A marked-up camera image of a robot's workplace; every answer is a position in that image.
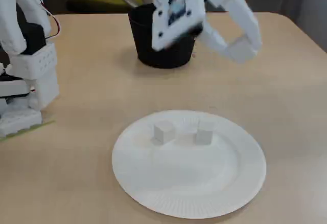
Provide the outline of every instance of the black plastic cup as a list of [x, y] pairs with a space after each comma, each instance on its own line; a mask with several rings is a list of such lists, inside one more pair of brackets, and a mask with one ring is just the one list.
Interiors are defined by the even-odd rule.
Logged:
[[152, 49], [152, 14], [153, 4], [146, 4], [133, 9], [129, 14], [138, 59], [151, 67], [172, 69], [185, 65], [191, 59], [195, 40], [183, 37], [167, 49]]

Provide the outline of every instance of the table surface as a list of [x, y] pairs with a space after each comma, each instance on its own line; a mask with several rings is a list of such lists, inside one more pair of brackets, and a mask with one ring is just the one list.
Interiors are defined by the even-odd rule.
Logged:
[[[142, 65], [126, 15], [60, 15], [61, 95], [54, 123], [0, 143], [0, 223], [321, 224], [327, 221], [327, 55], [289, 19], [257, 14], [263, 49], [235, 64], [196, 43], [175, 70]], [[225, 14], [209, 20], [227, 39]], [[201, 110], [244, 127], [260, 143], [267, 178], [235, 213], [183, 220], [134, 202], [111, 168], [118, 135], [167, 109]]]

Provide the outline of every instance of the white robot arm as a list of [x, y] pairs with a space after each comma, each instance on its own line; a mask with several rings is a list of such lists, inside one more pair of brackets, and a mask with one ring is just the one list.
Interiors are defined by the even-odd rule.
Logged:
[[0, 45], [8, 54], [17, 55], [26, 48], [26, 42], [17, 21], [16, 3], [27, 22], [41, 25], [45, 36], [51, 31], [50, 22], [37, 0], [0, 0]]
[[[32, 23], [27, 32], [18, 24], [16, 3]], [[5, 70], [0, 64], [0, 138], [40, 124], [40, 110], [59, 95], [56, 49], [48, 39], [60, 25], [54, 17], [58, 33], [49, 37], [47, 14], [42, 0], [0, 0], [0, 45], [10, 58]]]
[[211, 27], [205, 17], [204, 0], [154, 0], [152, 47], [161, 50], [191, 34], [221, 55], [243, 63], [261, 48], [259, 24], [245, 0], [207, 0], [224, 8], [245, 34], [231, 44]]

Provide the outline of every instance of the white paper plate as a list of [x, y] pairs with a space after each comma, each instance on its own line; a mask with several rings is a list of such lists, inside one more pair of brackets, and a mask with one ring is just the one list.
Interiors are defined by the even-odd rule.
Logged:
[[[211, 145], [194, 144], [199, 119], [215, 122]], [[177, 139], [153, 140], [153, 126], [170, 121]], [[204, 219], [235, 211], [260, 191], [265, 156], [235, 123], [207, 113], [162, 111], [131, 124], [119, 136], [112, 166], [121, 187], [141, 205], [161, 214]]]

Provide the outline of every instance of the wire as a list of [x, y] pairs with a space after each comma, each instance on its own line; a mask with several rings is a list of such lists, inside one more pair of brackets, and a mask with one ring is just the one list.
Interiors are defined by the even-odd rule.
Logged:
[[60, 35], [60, 33], [61, 33], [61, 24], [60, 24], [60, 21], [57, 19], [57, 17], [56, 16], [54, 16], [46, 7], [45, 7], [45, 5], [44, 5], [44, 3], [43, 3], [43, 1], [42, 0], [40, 0], [40, 5], [41, 5], [41, 7], [42, 7], [42, 9], [48, 14], [48, 16], [51, 16], [54, 20], [55, 20], [55, 22], [56, 22], [56, 25], [57, 25], [57, 33], [56, 34], [54, 34], [54, 35], [52, 35], [52, 36], [49, 36], [49, 37], [47, 37], [46, 39], [50, 39], [50, 38], [55, 38], [55, 37], [57, 37], [57, 36], [59, 36]]

